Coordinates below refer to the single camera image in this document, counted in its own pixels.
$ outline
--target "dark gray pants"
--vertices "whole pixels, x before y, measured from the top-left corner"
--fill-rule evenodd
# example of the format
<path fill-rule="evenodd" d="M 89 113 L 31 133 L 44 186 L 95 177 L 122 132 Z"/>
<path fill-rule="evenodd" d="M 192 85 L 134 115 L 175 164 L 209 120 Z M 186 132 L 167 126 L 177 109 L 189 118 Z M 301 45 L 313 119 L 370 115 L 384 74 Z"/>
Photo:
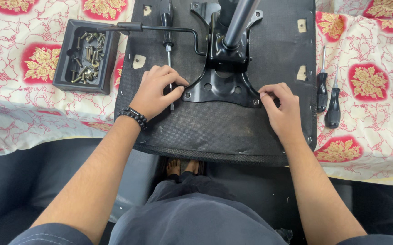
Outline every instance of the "dark gray pants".
<path fill-rule="evenodd" d="M 203 193 L 235 201 L 235 196 L 225 185 L 207 176 L 195 176 L 194 173 L 186 171 L 180 176 L 177 174 L 169 175 L 167 180 L 160 182 L 146 203 L 149 204 L 191 193 Z"/>

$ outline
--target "screwdriver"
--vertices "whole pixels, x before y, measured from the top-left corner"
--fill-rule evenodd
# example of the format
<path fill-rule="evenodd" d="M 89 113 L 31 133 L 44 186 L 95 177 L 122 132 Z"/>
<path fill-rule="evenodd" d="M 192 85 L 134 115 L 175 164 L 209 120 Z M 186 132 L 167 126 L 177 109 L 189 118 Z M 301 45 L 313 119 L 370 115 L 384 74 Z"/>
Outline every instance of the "screwdriver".
<path fill-rule="evenodd" d="M 325 126 L 330 129 L 336 129 L 340 123 L 340 105 L 339 105 L 339 93 L 340 89 L 337 88 L 337 70 L 336 66 L 334 85 L 331 90 L 330 105 L 328 107 L 327 114 L 325 115 Z"/>
<path fill-rule="evenodd" d="M 327 108 L 328 95 L 327 95 L 327 76 L 328 73 L 325 72 L 325 54 L 327 47 L 324 45 L 324 55 L 322 57 L 322 69 L 321 73 L 318 74 L 316 80 L 318 81 L 318 94 L 316 96 L 316 105 L 318 108 L 316 109 L 317 113 L 322 113 Z"/>
<path fill-rule="evenodd" d="M 162 26 L 172 26 L 172 14 L 174 9 L 172 8 L 172 0 L 160 0 L 160 19 L 162 20 Z M 174 46 L 172 42 L 172 34 L 170 31 L 163 31 L 163 46 L 165 46 L 168 53 L 168 66 L 171 67 L 171 47 Z M 170 91 L 172 91 L 172 84 L 169 85 Z M 171 104 L 171 114 L 175 113 L 174 102 Z"/>

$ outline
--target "foot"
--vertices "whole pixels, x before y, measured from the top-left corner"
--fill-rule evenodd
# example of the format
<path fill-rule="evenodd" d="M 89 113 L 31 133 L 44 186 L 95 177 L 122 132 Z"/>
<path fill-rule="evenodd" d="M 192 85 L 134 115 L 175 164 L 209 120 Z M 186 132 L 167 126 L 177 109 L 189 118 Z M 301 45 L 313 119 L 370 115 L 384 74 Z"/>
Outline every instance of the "foot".
<path fill-rule="evenodd" d="M 198 168 L 199 168 L 199 161 L 190 160 L 189 164 L 187 165 L 187 167 L 184 171 L 189 171 L 194 174 L 198 174 Z"/>
<path fill-rule="evenodd" d="M 167 176 L 172 174 L 180 175 L 180 159 L 174 159 L 168 162 Z"/>

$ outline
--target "forearm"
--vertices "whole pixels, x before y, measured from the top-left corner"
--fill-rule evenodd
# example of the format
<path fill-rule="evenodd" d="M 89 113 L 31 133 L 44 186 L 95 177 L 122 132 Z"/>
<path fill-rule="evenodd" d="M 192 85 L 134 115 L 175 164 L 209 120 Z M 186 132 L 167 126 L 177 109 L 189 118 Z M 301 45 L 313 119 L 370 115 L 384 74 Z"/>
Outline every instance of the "forearm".
<path fill-rule="evenodd" d="M 120 116 L 98 147 L 32 225 L 62 223 L 97 244 L 107 224 L 119 183 L 140 127 Z"/>
<path fill-rule="evenodd" d="M 308 244 L 334 245 L 366 235 L 304 141 L 285 146 Z"/>

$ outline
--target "patterned bedsheet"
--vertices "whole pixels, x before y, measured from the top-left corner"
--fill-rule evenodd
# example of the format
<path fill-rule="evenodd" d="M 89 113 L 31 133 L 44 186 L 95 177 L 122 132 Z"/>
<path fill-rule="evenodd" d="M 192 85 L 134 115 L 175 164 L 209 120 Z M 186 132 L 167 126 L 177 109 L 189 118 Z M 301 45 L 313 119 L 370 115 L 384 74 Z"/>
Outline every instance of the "patterned bedsheet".
<path fill-rule="evenodd" d="M 111 93 L 51 85 L 68 19 L 129 21 L 134 0 L 0 0 L 0 155 L 42 142 L 103 137 L 113 124 L 126 38 Z M 327 88 L 339 66 L 341 124 L 318 114 L 315 155 L 329 176 L 393 184 L 393 0 L 317 0 L 316 60 Z"/>

